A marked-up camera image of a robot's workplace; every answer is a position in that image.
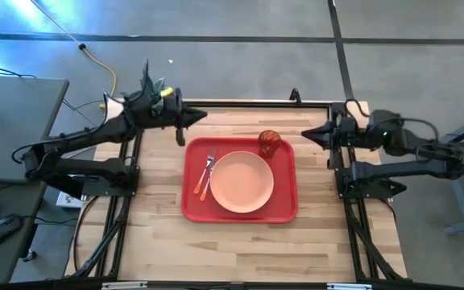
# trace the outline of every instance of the cup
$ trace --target cup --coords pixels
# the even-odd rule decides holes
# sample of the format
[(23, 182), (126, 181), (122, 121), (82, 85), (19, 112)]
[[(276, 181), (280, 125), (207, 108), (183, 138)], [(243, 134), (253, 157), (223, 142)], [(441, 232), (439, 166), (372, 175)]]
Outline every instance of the cup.
[(273, 130), (265, 130), (259, 134), (259, 156), (270, 159), (279, 149), (282, 139), (279, 133)]

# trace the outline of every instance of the concrete floor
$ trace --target concrete floor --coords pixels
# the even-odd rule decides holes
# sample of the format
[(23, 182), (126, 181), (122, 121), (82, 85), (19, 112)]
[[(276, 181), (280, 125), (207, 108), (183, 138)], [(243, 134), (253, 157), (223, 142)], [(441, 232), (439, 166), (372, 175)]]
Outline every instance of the concrete floor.
[[(336, 45), (310, 43), (334, 37), (326, 0), (40, 3), (77, 34), (299, 38), (292, 43), (275, 38), (249, 38), (244, 43), (218, 37), (200, 42), (155, 42), (148, 38), (85, 42), (117, 73), (117, 92), (138, 89), (148, 58), (154, 77), (165, 76), (169, 85), (182, 88), (185, 97), (285, 99), (297, 87), (306, 100), (345, 98)], [(336, 0), (335, 4), (342, 37), (397, 39), (394, 44), (344, 45), (357, 99), (369, 101), (372, 109), (385, 108), (406, 117), (427, 119), (441, 134), (464, 123), (464, 45), (448, 40), (464, 39), (464, 1)], [(55, 40), (56, 35), (53, 40), (27, 36), (61, 35), (28, 1), (0, 0), (0, 33), (24, 34), (24, 40), (0, 36), (0, 67), (68, 79), (71, 85), (66, 99), (74, 106), (100, 99), (103, 89), (110, 90), (108, 72), (88, 60), (75, 43)], [(447, 40), (436, 45), (395, 44), (402, 39)], [(97, 104), (85, 106), (81, 112), (92, 123), (102, 118)], [(52, 133), (80, 130), (91, 122), (63, 106)], [(413, 129), (430, 134), (427, 128)], [(383, 155), (383, 162), (397, 160)], [(420, 282), (464, 286), (464, 234), (447, 236), (443, 232), (445, 226), (462, 220), (449, 183), (426, 176), (401, 180), (408, 191), (395, 198), (394, 206), (408, 276)], [(76, 215), (47, 208), (40, 214), (47, 214), (48, 219)], [(46, 237), (59, 232), (63, 234), (52, 245)], [(39, 258), (20, 263), (13, 280), (60, 277), (72, 232), (69, 226), (41, 226), (33, 244)]]

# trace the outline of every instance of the orange plate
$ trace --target orange plate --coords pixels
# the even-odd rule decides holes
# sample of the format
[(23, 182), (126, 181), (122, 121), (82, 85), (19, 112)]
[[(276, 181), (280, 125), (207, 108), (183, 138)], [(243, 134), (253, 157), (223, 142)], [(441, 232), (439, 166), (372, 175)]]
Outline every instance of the orange plate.
[(235, 213), (249, 213), (262, 207), (273, 192), (273, 173), (258, 155), (236, 151), (214, 165), (210, 188), (217, 203)]

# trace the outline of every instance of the fork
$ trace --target fork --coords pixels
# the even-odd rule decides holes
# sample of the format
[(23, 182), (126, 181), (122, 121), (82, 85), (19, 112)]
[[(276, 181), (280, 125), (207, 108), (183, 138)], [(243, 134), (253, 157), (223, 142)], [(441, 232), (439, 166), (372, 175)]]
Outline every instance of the fork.
[(209, 166), (209, 179), (207, 180), (207, 183), (205, 184), (205, 187), (203, 188), (203, 192), (200, 195), (200, 201), (204, 201), (205, 197), (207, 196), (207, 188), (209, 187), (209, 183), (210, 183), (210, 175), (213, 174), (214, 165), (216, 165), (216, 161), (213, 160), (213, 162), (211, 162)]
[(216, 153), (216, 150), (213, 149), (210, 151), (210, 153), (207, 155), (207, 165), (205, 165), (205, 169), (203, 170), (203, 173), (201, 174), (200, 180), (198, 181), (198, 184), (196, 188), (194, 188), (193, 193), (198, 194), (200, 192), (201, 188), (201, 182), (203, 181), (203, 177), (205, 176), (205, 173), (207, 172), (207, 169), (209, 169), (209, 165), (214, 161), (214, 154)]

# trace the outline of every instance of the plastic tray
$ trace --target plastic tray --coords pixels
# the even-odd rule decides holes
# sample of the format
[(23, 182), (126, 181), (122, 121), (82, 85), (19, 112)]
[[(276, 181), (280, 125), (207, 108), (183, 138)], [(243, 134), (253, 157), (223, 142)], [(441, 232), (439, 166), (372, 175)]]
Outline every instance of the plastic tray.
[[(209, 186), (207, 198), (193, 194), (201, 173), (205, 169), (206, 157), (216, 149), (216, 160), (234, 151), (259, 153), (257, 138), (198, 138), (194, 139), (185, 152), (184, 187), (182, 189), (182, 213), (193, 222), (250, 222), (285, 223), (290, 222), (298, 210), (296, 194), (295, 156), (291, 144), (283, 141), (280, 148), (267, 163), (270, 165), (275, 186), (270, 200), (260, 209), (251, 213), (233, 213), (221, 207), (214, 199)], [(202, 188), (209, 178), (206, 173)]]

